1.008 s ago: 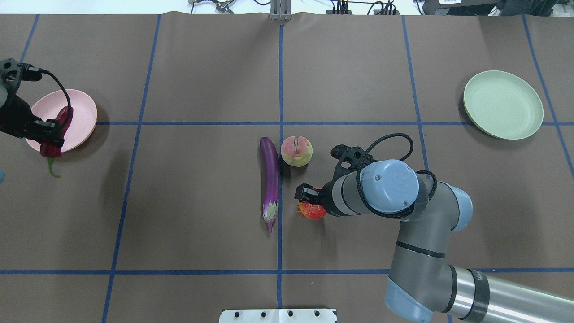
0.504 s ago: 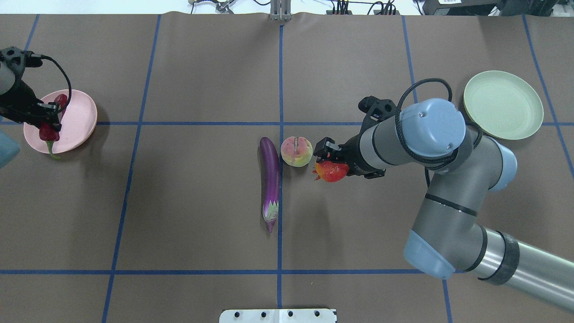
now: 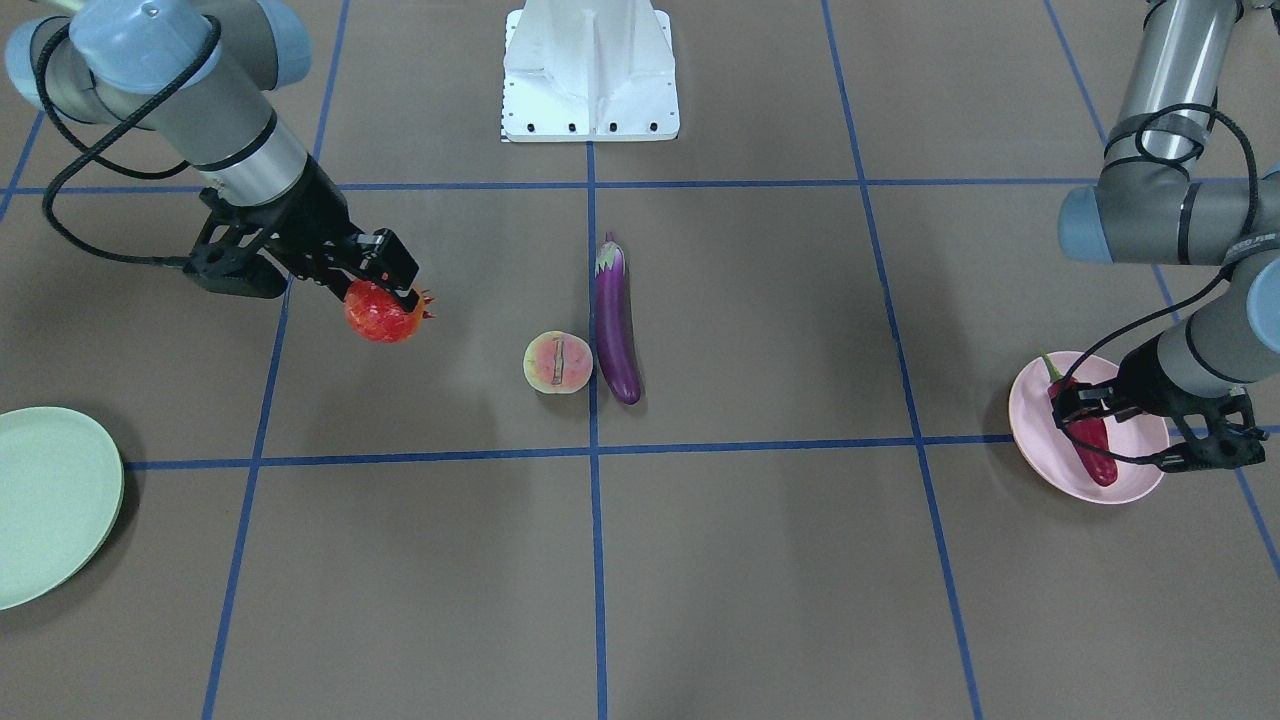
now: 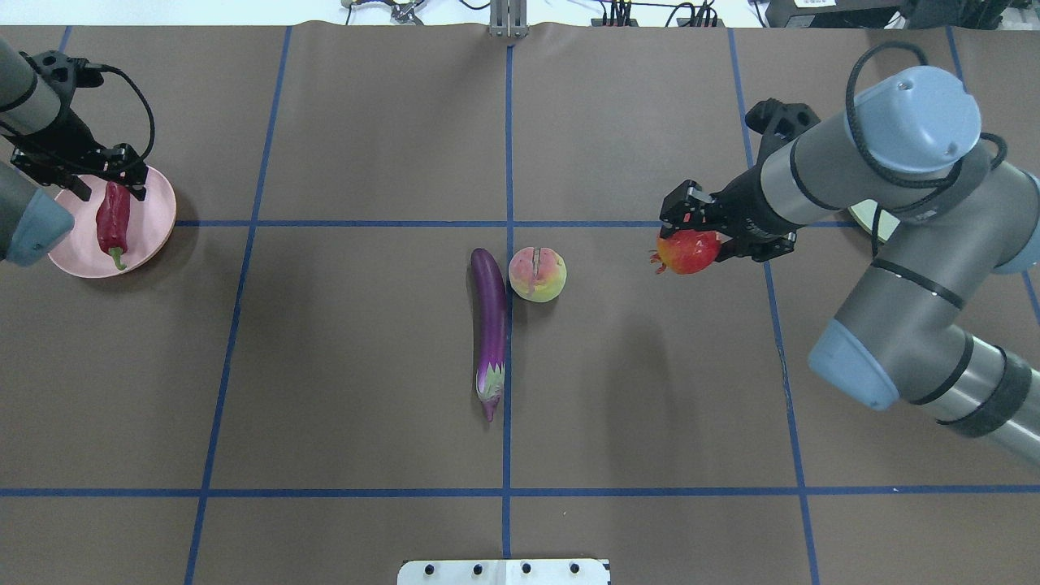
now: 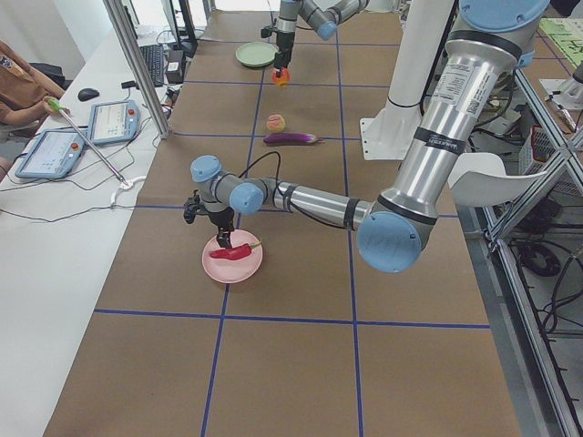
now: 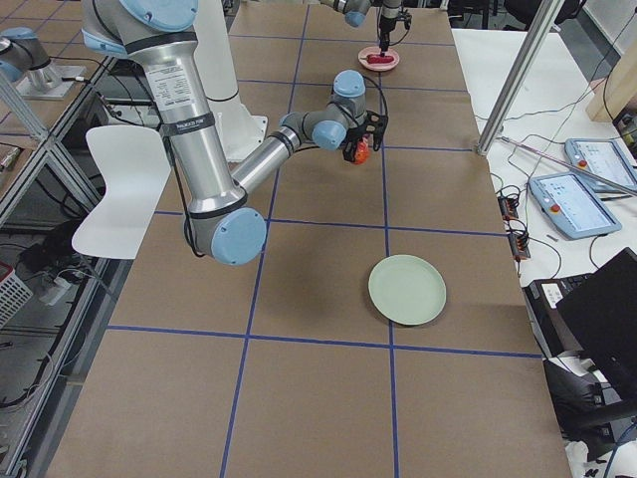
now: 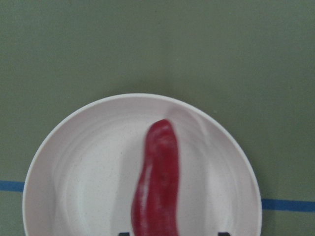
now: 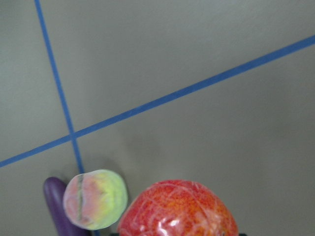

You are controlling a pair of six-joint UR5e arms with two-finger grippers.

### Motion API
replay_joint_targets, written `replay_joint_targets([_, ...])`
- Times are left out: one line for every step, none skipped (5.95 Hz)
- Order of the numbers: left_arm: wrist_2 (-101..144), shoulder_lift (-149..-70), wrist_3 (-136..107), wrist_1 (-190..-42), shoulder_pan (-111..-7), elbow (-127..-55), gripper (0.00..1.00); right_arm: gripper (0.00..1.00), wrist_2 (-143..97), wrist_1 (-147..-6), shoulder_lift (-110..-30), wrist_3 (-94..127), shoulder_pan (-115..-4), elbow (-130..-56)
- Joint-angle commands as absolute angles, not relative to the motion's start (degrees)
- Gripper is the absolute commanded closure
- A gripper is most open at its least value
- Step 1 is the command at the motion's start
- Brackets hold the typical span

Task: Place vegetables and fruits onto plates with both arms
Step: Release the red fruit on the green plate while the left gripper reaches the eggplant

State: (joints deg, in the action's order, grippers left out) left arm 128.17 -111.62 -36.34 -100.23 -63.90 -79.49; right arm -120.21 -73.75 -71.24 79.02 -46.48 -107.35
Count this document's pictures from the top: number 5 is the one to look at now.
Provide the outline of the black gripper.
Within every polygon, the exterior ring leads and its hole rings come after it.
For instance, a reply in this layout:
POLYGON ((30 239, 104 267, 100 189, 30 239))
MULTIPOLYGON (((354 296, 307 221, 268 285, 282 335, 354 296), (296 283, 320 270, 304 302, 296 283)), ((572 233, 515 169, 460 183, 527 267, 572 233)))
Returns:
POLYGON ((294 32, 278 31, 276 36, 276 45, 278 52, 275 54, 273 63, 273 74, 281 76, 282 67, 288 68, 292 60, 292 49, 295 40, 294 32))
POLYGON ((234 215, 234 210, 231 207, 209 212, 210 222, 218 228, 216 240, 221 249, 232 249, 230 234, 234 231, 234 215))

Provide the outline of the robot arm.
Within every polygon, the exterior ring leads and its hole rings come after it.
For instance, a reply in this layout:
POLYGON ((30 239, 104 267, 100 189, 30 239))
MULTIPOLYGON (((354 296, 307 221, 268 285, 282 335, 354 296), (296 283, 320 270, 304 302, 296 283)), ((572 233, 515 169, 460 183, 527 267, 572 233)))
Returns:
POLYGON ((190 167, 195 191, 184 206, 206 216, 221 250, 236 214, 265 205, 355 232, 362 259, 387 273, 413 266, 438 219, 436 202, 465 153, 496 81, 528 66, 544 1, 414 1, 384 108, 364 123, 374 158, 397 159, 393 185, 374 202, 284 182, 236 176, 211 155, 190 167))
POLYGON ((315 1, 281 1, 277 18, 261 30, 262 37, 276 35, 272 81, 282 85, 283 79, 289 78, 288 66, 292 61, 299 17, 320 39, 326 41, 336 33, 340 24, 361 13, 368 5, 369 1, 348 0, 323 10, 315 1))

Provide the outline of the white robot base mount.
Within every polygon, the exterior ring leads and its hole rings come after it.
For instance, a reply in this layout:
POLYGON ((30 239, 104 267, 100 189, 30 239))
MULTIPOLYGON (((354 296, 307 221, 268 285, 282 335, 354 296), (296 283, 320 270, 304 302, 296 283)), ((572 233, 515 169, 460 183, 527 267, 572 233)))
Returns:
POLYGON ((455 3, 415 0, 404 26, 385 106, 360 120, 366 160, 404 159, 422 120, 420 104, 455 3))

